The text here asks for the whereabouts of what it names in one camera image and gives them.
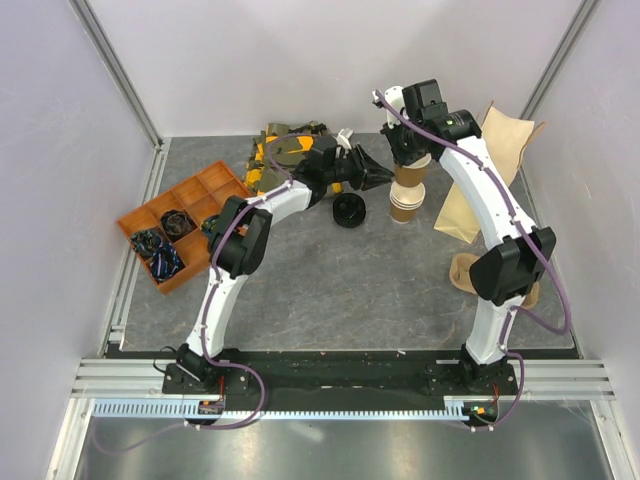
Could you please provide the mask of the green yellow rolled sock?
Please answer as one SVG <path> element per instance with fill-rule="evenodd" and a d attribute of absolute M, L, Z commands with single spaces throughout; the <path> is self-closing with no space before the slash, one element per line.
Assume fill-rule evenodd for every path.
<path fill-rule="evenodd" d="M 216 226 L 218 223 L 219 215 L 214 214 L 203 220 L 200 224 L 200 231 L 208 238 L 213 237 L 216 232 Z"/>

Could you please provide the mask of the blue striped rolled sock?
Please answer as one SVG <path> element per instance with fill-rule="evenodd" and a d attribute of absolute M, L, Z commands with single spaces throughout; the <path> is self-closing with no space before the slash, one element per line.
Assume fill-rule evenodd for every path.
<path fill-rule="evenodd" d="M 171 279 L 185 268 L 177 250 L 170 242 L 161 242 L 150 261 L 150 273 L 157 283 Z"/>

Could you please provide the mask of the stack of paper cups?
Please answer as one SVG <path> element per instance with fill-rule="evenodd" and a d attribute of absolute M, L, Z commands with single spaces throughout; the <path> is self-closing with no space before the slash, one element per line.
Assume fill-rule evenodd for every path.
<path fill-rule="evenodd" d="M 394 181 L 389 193 L 390 215 L 394 222 L 406 224 L 413 220 L 426 195 L 425 186 L 404 187 Z"/>

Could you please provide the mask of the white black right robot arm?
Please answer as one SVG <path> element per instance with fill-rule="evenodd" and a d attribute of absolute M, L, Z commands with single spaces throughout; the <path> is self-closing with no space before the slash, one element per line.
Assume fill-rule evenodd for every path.
<path fill-rule="evenodd" d="M 556 245 L 519 206 L 490 157 L 482 130 L 467 110 L 449 111 L 435 80 L 375 90 L 395 162 L 407 167 L 428 156 L 451 176 L 482 233 L 486 253 L 470 267 L 478 295 L 471 334 L 461 348 L 458 381 L 483 392 L 505 362 L 510 320 L 540 280 Z"/>

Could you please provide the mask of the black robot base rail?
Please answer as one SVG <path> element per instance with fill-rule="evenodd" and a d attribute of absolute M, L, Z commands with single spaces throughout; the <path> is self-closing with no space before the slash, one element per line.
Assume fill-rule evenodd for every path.
<path fill-rule="evenodd" d="M 494 398 L 517 392 L 513 366 L 502 359 L 475 366 L 462 352 L 395 351 L 240 351 L 224 350 L 219 368 L 204 382 L 176 363 L 164 373 L 165 394 L 239 396 L 246 405 L 289 393 L 392 392 L 430 397 Z"/>

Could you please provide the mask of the cardboard cup carrier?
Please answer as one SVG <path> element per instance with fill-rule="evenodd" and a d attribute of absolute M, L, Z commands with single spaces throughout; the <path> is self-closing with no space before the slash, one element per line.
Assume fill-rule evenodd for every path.
<path fill-rule="evenodd" d="M 478 295 L 476 286 L 480 286 L 482 293 L 490 294 L 489 299 L 498 288 L 506 283 L 499 278 L 500 272 L 489 272 L 490 262 L 484 260 L 484 255 L 458 253 L 452 260 L 449 269 L 449 279 L 458 290 Z"/>

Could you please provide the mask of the orange compartment tray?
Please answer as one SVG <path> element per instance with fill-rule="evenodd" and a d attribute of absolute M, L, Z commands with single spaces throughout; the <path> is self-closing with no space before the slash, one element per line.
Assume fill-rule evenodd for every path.
<path fill-rule="evenodd" d="M 156 289 L 167 295 L 207 267 L 203 225 L 229 197 L 248 195 L 231 168 L 217 161 L 120 217 L 117 225 Z"/>

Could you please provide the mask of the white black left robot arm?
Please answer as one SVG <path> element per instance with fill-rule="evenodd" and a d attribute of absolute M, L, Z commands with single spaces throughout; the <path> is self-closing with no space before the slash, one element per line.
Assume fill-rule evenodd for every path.
<path fill-rule="evenodd" d="M 185 382 L 198 393 L 208 393 L 219 382 L 216 358 L 223 350 L 226 327 L 244 283 L 261 265 L 271 227 L 288 216 L 316 205 L 334 183 L 347 183 L 367 191 L 390 183 L 394 172 L 376 162 L 358 143 L 353 131 L 313 138 L 303 159 L 289 172 L 275 161 L 272 148 L 293 134 L 267 144 L 271 166 L 285 175 L 284 182 L 263 194 L 225 202 L 210 235 L 209 281 L 198 319 L 176 353 Z"/>

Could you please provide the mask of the stack of black lids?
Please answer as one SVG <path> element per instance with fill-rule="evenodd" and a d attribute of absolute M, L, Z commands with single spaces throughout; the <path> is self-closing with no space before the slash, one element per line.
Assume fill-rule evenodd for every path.
<path fill-rule="evenodd" d="M 339 194 L 332 204 L 332 216 L 337 225 L 343 228 L 356 228 L 366 219 L 364 199 L 355 193 Z"/>

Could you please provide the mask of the single brown paper cup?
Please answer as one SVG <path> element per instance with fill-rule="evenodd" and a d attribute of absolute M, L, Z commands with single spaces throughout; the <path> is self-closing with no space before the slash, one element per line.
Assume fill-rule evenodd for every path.
<path fill-rule="evenodd" d="M 394 165 L 395 181 L 402 187 L 413 188 L 422 183 L 431 155 L 427 154 L 408 166 Z"/>

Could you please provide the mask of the camouflage folded cloth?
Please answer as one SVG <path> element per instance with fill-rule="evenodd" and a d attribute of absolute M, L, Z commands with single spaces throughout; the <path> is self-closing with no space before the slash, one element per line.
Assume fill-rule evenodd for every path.
<path fill-rule="evenodd" d="M 251 154 L 246 162 L 243 183 L 250 194 L 261 195 L 286 180 L 286 176 L 271 165 L 268 151 L 280 167 L 292 174 L 305 158 L 314 137 L 329 134 L 327 126 L 315 120 L 294 126 L 268 123 L 260 135 L 253 139 Z"/>

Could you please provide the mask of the dark patterned rolled sock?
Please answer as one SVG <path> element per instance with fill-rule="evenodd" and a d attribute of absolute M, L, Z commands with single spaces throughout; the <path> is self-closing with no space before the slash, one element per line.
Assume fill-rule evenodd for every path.
<path fill-rule="evenodd" d="M 150 259 L 163 243 L 163 237 L 156 228 L 142 229 L 130 236 L 134 251 L 143 259 Z"/>

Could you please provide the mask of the brown paper bag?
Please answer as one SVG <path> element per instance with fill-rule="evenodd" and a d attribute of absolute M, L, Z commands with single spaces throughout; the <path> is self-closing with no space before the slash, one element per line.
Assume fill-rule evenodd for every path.
<path fill-rule="evenodd" d="M 537 228 L 509 186 L 521 167 L 526 148 L 545 124 L 509 117 L 490 105 L 482 117 L 481 136 L 458 142 L 463 150 L 446 149 L 440 164 L 454 179 L 435 229 L 467 243 L 478 234 L 487 249 L 506 237 L 517 239 Z"/>

